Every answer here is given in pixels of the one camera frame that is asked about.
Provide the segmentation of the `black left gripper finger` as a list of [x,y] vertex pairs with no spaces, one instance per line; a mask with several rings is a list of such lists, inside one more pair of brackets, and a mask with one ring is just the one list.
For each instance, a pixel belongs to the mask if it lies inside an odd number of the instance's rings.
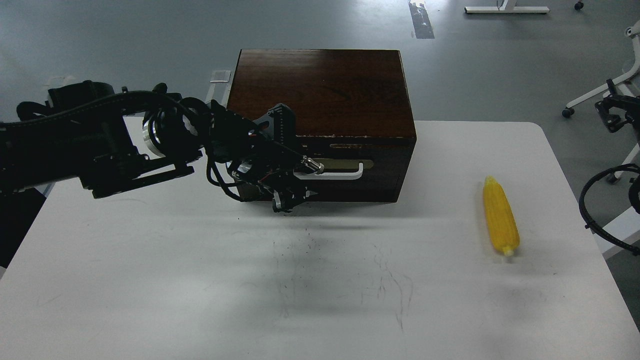
[[285,189],[274,190],[272,193],[272,210],[274,213],[290,213],[294,207],[307,202],[317,191],[307,186],[294,186]]
[[317,162],[313,158],[289,148],[282,143],[273,142],[272,145],[278,148],[283,153],[284,157],[293,161],[296,165],[300,165],[308,169],[310,174],[323,174],[325,172],[325,166],[321,162]]

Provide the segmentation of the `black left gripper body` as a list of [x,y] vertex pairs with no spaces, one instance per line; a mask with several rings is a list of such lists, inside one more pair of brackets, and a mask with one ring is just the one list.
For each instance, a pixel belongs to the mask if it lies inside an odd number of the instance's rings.
[[211,100],[205,142],[207,178],[236,201],[258,201],[296,186],[296,164],[263,136],[253,120]]

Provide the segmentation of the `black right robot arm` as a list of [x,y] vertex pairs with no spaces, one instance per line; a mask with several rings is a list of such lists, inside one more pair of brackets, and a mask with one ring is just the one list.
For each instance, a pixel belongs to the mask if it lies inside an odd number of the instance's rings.
[[[609,94],[594,104],[594,107],[601,119],[603,125],[606,127],[608,132],[615,133],[624,127],[624,125],[631,125],[633,127],[633,132],[635,138],[637,140],[637,145],[640,143],[640,123],[639,123],[639,111],[640,111],[640,103],[639,98],[637,96],[630,95],[622,95],[617,92],[616,85],[612,79],[607,79],[605,86],[608,88]],[[610,109],[620,109],[625,111],[624,118],[622,120],[621,117],[617,114],[611,114]],[[613,174],[617,172],[631,172],[634,171],[639,173],[639,166],[635,163],[624,163],[622,165],[609,168],[605,171],[602,171],[601,174],[597,175],[597,177],[607,178],[607,181],[613,177]],[[628,198],[631,203],[631,207],[639,214],[639,176],[635,179],[631,180],[631,186],[628,191]]]

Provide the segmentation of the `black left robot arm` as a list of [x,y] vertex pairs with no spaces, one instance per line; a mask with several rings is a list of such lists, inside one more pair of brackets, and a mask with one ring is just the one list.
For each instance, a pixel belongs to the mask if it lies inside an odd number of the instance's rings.
[[37,187],[78,178],[96,199],[194,173],[206,156],[206,178],[238,202],[269,196],[274,212],[290,212],[316,192],[298,174],[325,167],[305,155],[296,117],[285,104],[257,120],[169,92],[116,92],[85,80],[51,88],[43,104],[21,102],[19,121],[1,123],[1,268],[14,257],[44,202]]

